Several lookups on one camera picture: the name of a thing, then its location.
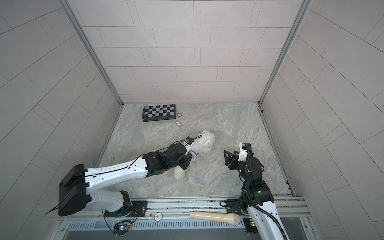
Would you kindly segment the white fluffy teddy bear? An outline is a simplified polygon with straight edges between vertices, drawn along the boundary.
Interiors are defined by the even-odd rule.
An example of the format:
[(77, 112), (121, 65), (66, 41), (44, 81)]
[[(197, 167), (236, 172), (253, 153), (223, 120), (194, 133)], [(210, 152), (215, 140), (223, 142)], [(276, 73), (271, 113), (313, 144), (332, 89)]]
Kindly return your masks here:
[(195, 150), (198, 154), (207, 154), (212, 150), (216, 137), (213, 133), (203, 130), (196, 139), (194, 139), (191, 150)]

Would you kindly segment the blue white striped shirt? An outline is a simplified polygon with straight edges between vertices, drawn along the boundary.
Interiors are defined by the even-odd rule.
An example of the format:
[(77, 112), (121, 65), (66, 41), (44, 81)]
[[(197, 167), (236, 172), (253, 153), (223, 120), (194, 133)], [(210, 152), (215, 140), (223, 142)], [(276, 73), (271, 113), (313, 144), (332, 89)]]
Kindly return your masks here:
[(198, 158), (198, 152), (195, 150), (190, 150), (188, 156), (191, 158), (191, 162), (194, 162)]

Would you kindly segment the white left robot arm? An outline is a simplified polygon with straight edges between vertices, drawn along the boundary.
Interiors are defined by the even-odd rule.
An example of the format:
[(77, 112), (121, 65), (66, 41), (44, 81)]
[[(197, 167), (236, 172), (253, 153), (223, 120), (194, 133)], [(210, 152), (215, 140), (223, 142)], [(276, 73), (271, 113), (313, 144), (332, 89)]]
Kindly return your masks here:
[(192, 141), (170, 145), (164, 152), (155, 151), (136, 160), (102, 168), (88, 168), (84, 164), (72, 167), (59, 183), (59, 216), (69, 216), (84, 209), (118, 213), (130, 209), (126, 191), (109, 192), (105, 188), (133, 179), (161, 175), (175, 167), (186, 170), (198, 156)]

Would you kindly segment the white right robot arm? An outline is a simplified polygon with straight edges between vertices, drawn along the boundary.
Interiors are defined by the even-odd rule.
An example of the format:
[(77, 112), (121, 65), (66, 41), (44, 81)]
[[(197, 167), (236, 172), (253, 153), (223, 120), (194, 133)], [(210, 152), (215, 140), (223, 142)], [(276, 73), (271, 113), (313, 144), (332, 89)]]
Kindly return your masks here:
[(230, 153), (224, 151), (225, 165), (243, 179), (240, 205), (248, 213), (262, 240), (288, 240), (270, 188), (263, 180), (264, 167), (251, 149)]

